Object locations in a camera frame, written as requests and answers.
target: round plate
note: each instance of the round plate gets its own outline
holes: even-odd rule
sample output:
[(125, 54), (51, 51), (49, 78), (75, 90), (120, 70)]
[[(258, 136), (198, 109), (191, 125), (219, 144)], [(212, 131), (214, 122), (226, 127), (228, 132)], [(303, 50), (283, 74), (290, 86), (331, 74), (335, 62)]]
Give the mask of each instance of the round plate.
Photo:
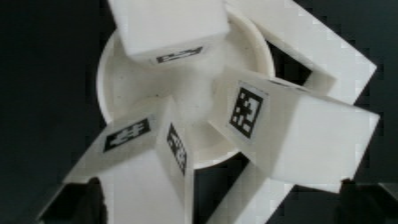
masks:
[(99, 99), (107, 123), (150, 97), (173, 98), (187, 122), (196, 169), (214, 166), (239, 149), (209, 124), (216, 80), (225, 66), (253, 70), (273, 78), (274, 61), (258, 28), (241, 12), (228, 7), (232, 32), (225, 43), (198, 60), (164, 70), (145, 68), (129, 58), (118, 31), (111, 37), (99, 68)]

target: white object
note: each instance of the white object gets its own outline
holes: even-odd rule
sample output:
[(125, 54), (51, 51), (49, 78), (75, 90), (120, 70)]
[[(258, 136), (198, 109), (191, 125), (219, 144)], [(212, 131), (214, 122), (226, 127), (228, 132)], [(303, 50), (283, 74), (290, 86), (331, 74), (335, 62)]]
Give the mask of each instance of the white object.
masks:
[(376, 64), (294, 0), (228, 0), (267, 41), (314, 70), (306, 87), (354, 104)]
[(225, 65), (235, 65), (274, 76), (274, 62), (264, 36), (255, 24), (228, 8), (232, 33), (209, 56), (162, 71), (146, 69), (129, 59), (118, 32), (109, 40), (99, 68), (99, 99), (107, 123), (136, 108), (143, 99), (173, 95), (193, 136), (196, 169), (239, 153), (235, 146), (209, 124), (214, 106), (216, 79)]
[(171, 98), (143, 102), (107, 126), (65, 179), (100, 178), (109, 224), (193, 222), (194, 167)]
[(228, 69), (210, 123), (271, 178), (338, 193), (379, 115), (262, 74)]
[(230, 26), (223, 0), (109, 0), (130, 58), (175, 64), (221, 44)]
[(292, 188), (294, 184), (271, 179), (250, 163), (209, 224), (266, 224)]

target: sticker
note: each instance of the sticker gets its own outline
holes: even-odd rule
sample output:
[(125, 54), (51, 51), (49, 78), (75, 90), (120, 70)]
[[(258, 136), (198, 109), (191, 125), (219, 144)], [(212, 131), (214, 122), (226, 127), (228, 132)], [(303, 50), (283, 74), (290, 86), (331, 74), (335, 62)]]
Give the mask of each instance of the sticker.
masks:
[(164, 55), (164, 56), (157, 57), (157, 62), (159, 62), (159, 64), (162, 64), (170, 61), (175, 61), (182, 58), (187, 58), (187, 57), (202, 54), (202, 52), (203, 52), (203, 47), (198, 47), (191, 50), (180, 51), (178, 53), (173, 53), (170, 55)]
[(178, 160), (178, 165), (180, 165), (184, 175), (186, 175), (187, 151), (186, 151), (184, 142), (182, 142), (173, 124), (171, 124), (171, 129), (170, 129), (170, 134), (168, 134), (168, 142), (170, 142), (171, 151), (173, 151), (173, 154), (175, 154), (175, 157)]
[(241, 82), (230, 124), (250, 140), (253, 139), (257, 122), (267, 96), (269, 94), (257, 87)]
[(129, 143), (148, 132), (152, 132), (150, 118), (146, 118), (134, 125), (130, 125), (122, 131), (118, 131), (113, 135), (109, 135), (104, 152), (107, 152), (118, 146)]

